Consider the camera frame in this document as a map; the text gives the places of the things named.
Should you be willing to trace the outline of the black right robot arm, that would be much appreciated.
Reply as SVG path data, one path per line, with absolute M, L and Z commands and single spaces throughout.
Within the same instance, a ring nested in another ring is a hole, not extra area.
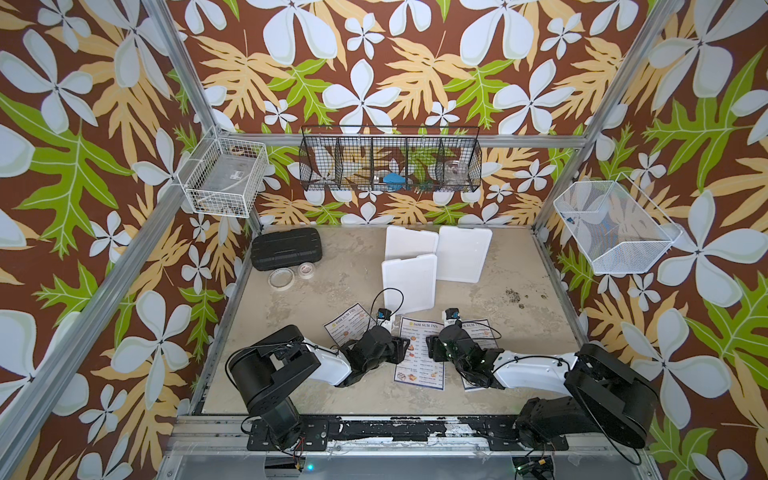
M 586 343 L 575 353 L 561 355 L 483 348 L 457 321 L 429 336 L 426 345 L 429 358 L 452 363 L 475 387 L 531 388 L 561 395 L 532 398 L 523 406 L 513 431 L 526 446 L 581 433 L 601 433 L 633 449 L 647 445 L 659 391 L 597 344 Z

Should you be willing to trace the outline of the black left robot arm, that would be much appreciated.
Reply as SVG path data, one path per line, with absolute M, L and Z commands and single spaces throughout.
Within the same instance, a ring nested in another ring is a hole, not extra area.
M 288 325 L 230 355 L 225 372 L 248 415 L 261 419 L 266 440 L 286 450 L 303 433 L 303 422 L 290 399 L 302 383 L 316 380 L 337 388 L 350 387 L 384 363 L 403 362 L 409 346 L 408 338 L 373 326 L 361 339 L 328 350 L 305 339 L 297 326 Z

